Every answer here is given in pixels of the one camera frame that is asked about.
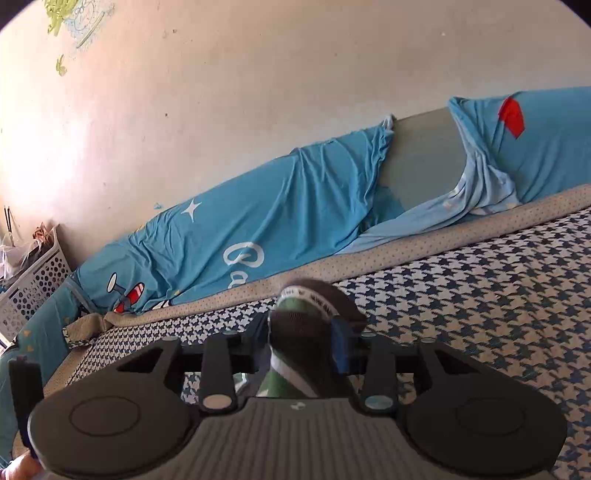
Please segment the green brown striped shirt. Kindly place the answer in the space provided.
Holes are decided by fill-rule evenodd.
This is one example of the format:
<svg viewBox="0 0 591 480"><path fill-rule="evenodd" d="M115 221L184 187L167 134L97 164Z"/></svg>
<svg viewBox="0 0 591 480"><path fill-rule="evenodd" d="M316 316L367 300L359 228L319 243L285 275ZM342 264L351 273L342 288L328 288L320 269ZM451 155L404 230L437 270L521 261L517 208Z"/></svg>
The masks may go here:
<svg viewBox="0 0 591 480"><path fill-rule="evenodd" d="M270 368L256 395L267 398L348 397L352 387L332 361L332 319L361 333L367 317L334 285L300 278L283 286L270 310Z"/></svg>

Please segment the houndstooth bed mat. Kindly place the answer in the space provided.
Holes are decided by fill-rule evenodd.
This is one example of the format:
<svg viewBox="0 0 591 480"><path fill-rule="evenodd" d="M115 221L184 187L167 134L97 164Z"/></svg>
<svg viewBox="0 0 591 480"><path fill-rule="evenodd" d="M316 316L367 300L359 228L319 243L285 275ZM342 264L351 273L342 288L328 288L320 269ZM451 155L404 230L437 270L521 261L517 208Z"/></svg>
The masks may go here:
<svg viewBox="0 0 591 480"><path fill-rule="evenodd" d="M590 189L60 335L5 479L586 479Z"/></svg>

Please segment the white perforated laundry basket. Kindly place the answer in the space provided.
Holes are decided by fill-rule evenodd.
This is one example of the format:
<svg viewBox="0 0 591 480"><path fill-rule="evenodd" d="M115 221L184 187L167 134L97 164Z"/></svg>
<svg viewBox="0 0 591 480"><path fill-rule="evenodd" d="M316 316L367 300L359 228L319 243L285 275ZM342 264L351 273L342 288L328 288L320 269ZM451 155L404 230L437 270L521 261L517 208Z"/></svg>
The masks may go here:
<svg viewBox="0 0 591 480"><path fill-rule="evenodd" d="M60 226L51 230L53 245L1 292L1 344L10 344L26 322L71 273L60 245Z"/></svg>

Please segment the blue cartoon airplane quilt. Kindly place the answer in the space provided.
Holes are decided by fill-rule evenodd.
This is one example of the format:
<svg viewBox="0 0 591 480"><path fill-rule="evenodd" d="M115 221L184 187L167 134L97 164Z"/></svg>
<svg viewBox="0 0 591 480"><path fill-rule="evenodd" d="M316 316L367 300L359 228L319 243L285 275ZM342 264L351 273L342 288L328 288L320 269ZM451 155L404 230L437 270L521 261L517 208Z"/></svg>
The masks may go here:
<svg viewBox="0 0 591 480"><path fill-rule="evenodd" d="M325 280L372 333L435 338L538 389L567 418L554 471L590 475L590 91L454 97L466 153L449 223L366 225L377 125L294 149L153 217L70 273L1 361L69 385L164 335L198 344Z"/></svg>

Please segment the grey green headboard cushion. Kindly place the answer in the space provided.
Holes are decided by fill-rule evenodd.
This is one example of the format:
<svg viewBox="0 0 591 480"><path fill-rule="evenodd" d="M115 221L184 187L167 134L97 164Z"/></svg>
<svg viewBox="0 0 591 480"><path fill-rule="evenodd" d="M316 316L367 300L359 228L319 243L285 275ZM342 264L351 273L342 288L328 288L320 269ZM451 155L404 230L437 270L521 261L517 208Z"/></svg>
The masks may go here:
<svg viewBox="0 0 591 480"><path fill-rule="evenodd" d="M449 198L465 170L466 153L449 110L402 120L389 115L379 126L389 148L366 225L396 219L404 228L424 230L451 222L461 210Z"/></svg>

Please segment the green cartoon wall sticker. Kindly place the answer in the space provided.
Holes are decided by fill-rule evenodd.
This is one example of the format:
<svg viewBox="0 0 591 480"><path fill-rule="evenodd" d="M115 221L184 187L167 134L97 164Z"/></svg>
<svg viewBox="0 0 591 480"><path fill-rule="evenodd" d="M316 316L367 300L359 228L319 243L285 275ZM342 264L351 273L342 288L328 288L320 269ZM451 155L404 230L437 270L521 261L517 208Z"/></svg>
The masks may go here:
<svg viewBox="0 0 591 480"><path fill-rule="evenodd" d="M68 67L90 48L105 22L113 16L115 2L46 0L42 5L48 21L47 34L64 37L64 46L54 67L57 75L63 78Z"/></svg>

